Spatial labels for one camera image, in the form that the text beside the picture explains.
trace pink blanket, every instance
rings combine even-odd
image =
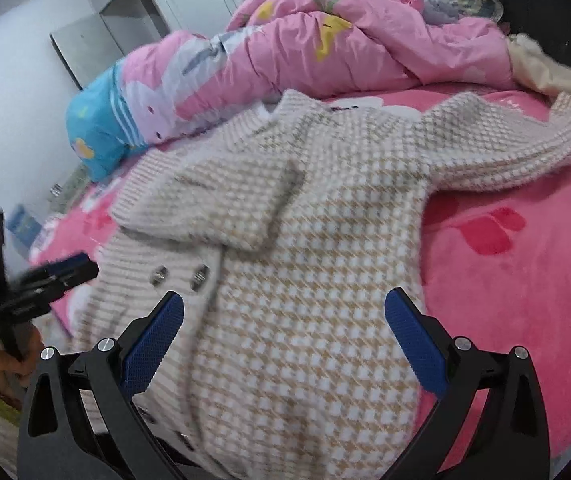
[[[246,0],[228,32],[187,31],[129,54],[121,90],[147,144],[184,136],[288,88],[326,99],[457,81],[514,88],[483,18],[426,25],[421,0]]]
[[[385,94],[360,94],[333,106],[386,107],[419,117],[450,94],[470,90],[547,120],[543,100],[521,91],[439,84]],[[182,142],[198,142],[198,139]],[[108,210],[126,173],[93,187],[81,206],[53,222],[34,249],[33,263],[100,248],[116,229]],[[428,314],[451,334],[470,336],[480,348],[507,351],[523,344],[532,353],[547,409],[553,455],[571,444],[571,166],[533,184],[497,194],[443,193],[424,217],[422,278]],[[83,306],[82,288],[54,304],[67,327]],[[420,418],[432,399],[423,395]],[[450,460],[460,458],[483,406],[476,399]]]

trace bed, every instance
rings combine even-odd
[[[383,107],[417,118],[460,91],[474,91],[539,120],[548,116],[547,101],[539,94],[473,84],[355,94],[331,106]],[[137,158],[129,160],[110,180],[92,186],[67,215],[50,218],[32,247],[32,263],[83,250],[100,264],[102,246],[116,229],[110,204],[136,163]],[[450,333],[470,336],[480,348],[506,352],[523,344],[530,350],[547,409],[551,453],[562,457],[571,450],[571,166],[506,192],[436,194],[427,205],[422,230],[427,313]],[[80,286],[53,305],[70,332],[90,292],[91,284]],[[417,427],[433,402],[429,394],[421,395]],[[462,457],[483,402],[477,396],[448,463]]]

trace knit cardigan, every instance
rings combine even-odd
[[[184,325],[134,399],[155,433],[220,478],[377,479],[415,423],[419,385],[383,300],[402,286],[424,309],[429,195],[570,163],[565,94],[541,123],[468,93],[411,121],[286,92],[189,153],[143,158],[76,346],[120,335],[175,290]]]

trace pink comforter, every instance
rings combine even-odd
[[[246,0],[211,40],[180,30],[128,54],[123,96],[145,142],[160,144],[289,88],[318,99],[450,81],[514,88],[494,23],[426,25],[421,8],[421,0]]]

